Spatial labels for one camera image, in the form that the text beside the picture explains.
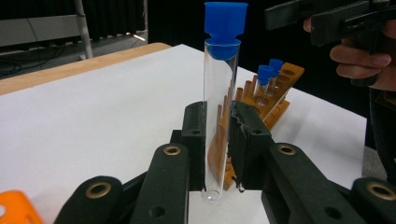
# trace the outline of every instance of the finger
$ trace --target finger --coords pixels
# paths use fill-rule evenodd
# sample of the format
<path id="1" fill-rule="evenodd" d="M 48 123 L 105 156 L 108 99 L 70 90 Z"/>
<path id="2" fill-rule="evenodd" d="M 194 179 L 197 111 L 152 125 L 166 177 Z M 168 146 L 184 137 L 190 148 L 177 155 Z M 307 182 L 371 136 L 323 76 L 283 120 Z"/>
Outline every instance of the finger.
<path id="1" fill-rule="evenodd" d="M 396 39 L 396 20 L 387 21 L 383 29 L 384 35 Z"/>
<path id="2" fill-rule="evenodd" d="M 380 73 L 381 68 L 363 67 L 354 64 L 341 63 L 337 66 L 336 72 L 341 77 L 366 78 Z"/>
<path id="3" fill-rule="evenodd" d="M 308 33 L 311 33 L 311 17 L 307 18 L 304 20 L 303 24 L 304 30 L 307 31 Z"/>
<path id="4" fill-rule="evenodd" d="M 396 90 L 396 71 L 392 72 L 392 68 L 390 66 L 382 69 L 381 73 L 378 74 L 378 78 L 376 83 L 371 86 L 371 88 L 383 90 L 383 91 L 395 91 Z"/>
<path id="5" fill-rule="evenodd" d="M 391 57 L 386 53 L 369 54 L 367 50 L 356 49 L 347 44 L 337 45 L 330 51 L 330 58 L 338 63 L 355 64 L 364 67 L 380 68 L 390 64 Z"/>

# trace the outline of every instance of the black cable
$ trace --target black cable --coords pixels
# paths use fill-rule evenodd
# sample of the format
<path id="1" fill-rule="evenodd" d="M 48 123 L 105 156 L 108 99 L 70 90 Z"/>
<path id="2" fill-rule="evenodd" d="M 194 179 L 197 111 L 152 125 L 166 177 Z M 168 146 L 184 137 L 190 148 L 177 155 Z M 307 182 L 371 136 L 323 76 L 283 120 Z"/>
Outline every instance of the black cable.
<path id="1" fill-rule="evenodd" d="M 0 77 L 5 77 L 5 76 L 8 76 L 8 75 L 16 74 L 16 73 L 18 73 L 18 72 L 20 72 L 22 70 L 34 68 L 34 67 L 37 67 L 37 66 L 40 66 L 41 69 L 42 69 L 42 65 L 44 63 L 47 63 L 48 61 L 59 57 L 64 52 L 65 47 L 66 47 L 66 44 L 62 45 L 61 47 L 58 47 L 54 51 L 54 53 L 52 54 L 51 57 L 47 58 L 46 60 L 44 60 L 42 62 L 39 61 L 38 64 L 34 64 L 34 65 L 31 65 L 31 66 L 27 66 L 27 67 L 22 67 L 20 63 L 12 62 L 11 60 L 8 60 L 8 59 L 1 59 L 0 58 L 0 63 L 9 63 L 9 64 L 13 64 L 14 65 L 14 67 L 12 69 L 8 70 L 8 71 L 5 71 L 5 72 L 0 71 Z"/>
<path id="2" fill-rule="evenodd" d="M 136 38 L 136 41 L 132 44 L 131 49 L 134 47 L 134 45 L 137 43 L 137 41 L 139 41 L 138 38 Z"/>
<path id="3" fill-rule="evenodd" d="M 29 23 L 30 28 L 32 29 L 33 35 L 35 36 L 35 42 L 37 43 L 37 57 L 38 57 L 38 63 L 40 63 L 40 50 L 39 50 L 39 45 L 38 45 L 38 38 L 37 35 L 35 34 L 35 29 L 33 29 L 32 23 L 30 23 L 29 19 L 26 18 L 27 22 Z"/>

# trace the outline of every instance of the test tube rack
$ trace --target test tube rack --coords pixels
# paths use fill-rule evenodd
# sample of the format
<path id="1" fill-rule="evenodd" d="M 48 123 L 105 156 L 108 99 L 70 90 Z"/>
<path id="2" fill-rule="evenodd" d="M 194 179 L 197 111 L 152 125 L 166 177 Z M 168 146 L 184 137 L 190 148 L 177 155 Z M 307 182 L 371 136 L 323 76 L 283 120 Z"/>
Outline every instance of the test tube rack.
<path id="1" fill-rule="evenodd" d="M 234 99 L 235 101 L 243 102 L 254 107 L 264 125 L 271 131 L 290 105 L 290 102 L 286 101 L 286 95 L 289 89 L 296 83 L 303 73 L 304 69 L 302 67 L 292 63 L 284 63 L 276 79 L 277 88 L 269 90 L 274 94 L 266 95 L 265 97 L 265 107 L 257 106 L 257 104 L 254 102 L 254 92 L 258 77 L 257 75 L 254 75 L 251 80 L 246 81 L 245 88 L 237 88 Z M 228 96 L 224 96 L 224 104 L 227 102 L 227 97 L 230 96 L 230 92 L 228 93 Z M 224 169 L 224 167 L 221 166 L 223 164 L 222 160 L 224 159 L 221 158 L 220 155 L 224 154 L 222 152 L 215 152 L 215 150 L 211 150 L 211 148 L 215 148 L 214 145 L 217 144 L 226 144 L 219 142 L 219 139 L 223 139 L 220 136 L 224 134 L 224 130 L 228 127 L 228 115 L 221 112 L 221 109 L 227 108 L 227 106 L 228 105 L 219 105 L 218 129 L 216 133 L 218 137 L 215 137 L 212 141 L 211 145 L 213 146 L 210 147 L 208 153 L 210 170 L 218 181 L 221 180 L 219 176 L 222 174 L 221 169 Z M 233 184 L 234 178 L 235 172 L 233 170 L 233 165 L 231 164 L 231 158 L 227 158 L 225 164 L 223 189 L 228 190 Z"/>

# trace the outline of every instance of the screw hole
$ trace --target screw hole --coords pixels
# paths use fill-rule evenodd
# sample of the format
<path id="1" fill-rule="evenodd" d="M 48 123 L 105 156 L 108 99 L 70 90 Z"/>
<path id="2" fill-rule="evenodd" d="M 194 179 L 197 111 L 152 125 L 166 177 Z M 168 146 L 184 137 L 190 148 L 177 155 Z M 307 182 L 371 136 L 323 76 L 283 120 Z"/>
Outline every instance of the screw hole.
<path id="1" fill-rule="evenodd" d="M 254 134 L 260 134 L 262 133 L 262 131 L 258 130 L 258 129 L 254 129 L 253 131 L 251 131 Z"/>
<path id="2" fill-rule="evenodd" d="M 296 150 L 294 148 L 291 147 L 279 147 L 278 150 L 288 156 L 292 156 L 294 154 L 296 154 Z"/>
<path id="3" fill-rule="evenodd" d="M 374 196 L 388 201 L 396 200 L 396 193 L 385 185 L 378 183 L 370 183 L 367 185 L 367 189 L 374 194 Z"/>
<path id="4" fill-rule="evenodd" d="M 324 212 L 327 214 L 327 216 L 335 218 L 335 219 L 340 219 L 341 218 L 341 213 L 337 209 L 333 207 L 325 207 Z"/>
<path id="5" fill-rule="evenodd" d="M 90 199 L 98 199 L 107 195 L 111 190 L 111 185 L 107 182 L 91 184 L 85 191 L 85 195 Z"/>
<path id="6" fill-rule="evenodd" d="M 180 148 L 178 147 L 166 147 L 163 152 L 168 156 L 176 156 L 180 153 Z"/>
<path id="7" fill-rule="evenodd" d="M 154 206 L 149 210 L 149 215 L 153 218 L 162 218 L 165 216 L 165 209 L 162 206 Z"/>

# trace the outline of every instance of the orange object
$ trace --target orange object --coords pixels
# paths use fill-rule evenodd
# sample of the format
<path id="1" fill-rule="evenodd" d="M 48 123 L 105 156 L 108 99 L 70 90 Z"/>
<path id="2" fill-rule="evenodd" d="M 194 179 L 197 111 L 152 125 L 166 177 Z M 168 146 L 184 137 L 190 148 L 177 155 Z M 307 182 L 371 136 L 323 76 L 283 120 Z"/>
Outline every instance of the orange object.
<path id="1" fill-rule="evenodd" d="M 25 194 L 19 190 L 0 193 L 0 224 L 42 224 Z"/>
<path id="2" fill-rule="evenodd" d="M 282 117 L 282 115 L 290 105 L 290 102 L 285 100 L 289 89 L 300 78 L 303 72 L 304 69 L 298 65 L 292 63 L 284 63 L 279 73 L 279 76 L 276 79 L 276 84 L 279 84 L 279 89 L 276 90 L 275 96 L 272 97 L 266 96 L 266 98 L 264 99 L 265 107 L 258 106 L 254 101 L 257 75 L 254 75 L 251 81 L 247 80 L 245 82 L 244 89 L 238 88 L 236 90 L 235 100 L 252 106 L 258 113 L 259 117 L 262 119 L 264 125 L 269 130 L 272 130 L 272 128 L 276 125 L 276 122 Z M 208 158 L 209 167 L 211 168 L 212 172 L 218 175 L 221 174 L 220 169 L 222 169 L 222 167 L 220 167 L 219 165 L 222 164 L 222 162 L 219 160 L 219 158 L 217 158 L 217 154 L 210 153 L 208 157 L 209 157 Z M 233 169 L 233 165 L 231 164 L 231 160 L 230 158 L 227 158 L 224 181 L 223 181 L 223 188 L 225 190 L 227 190 L 232 185 L 235 176 L 236 174 Z"/>

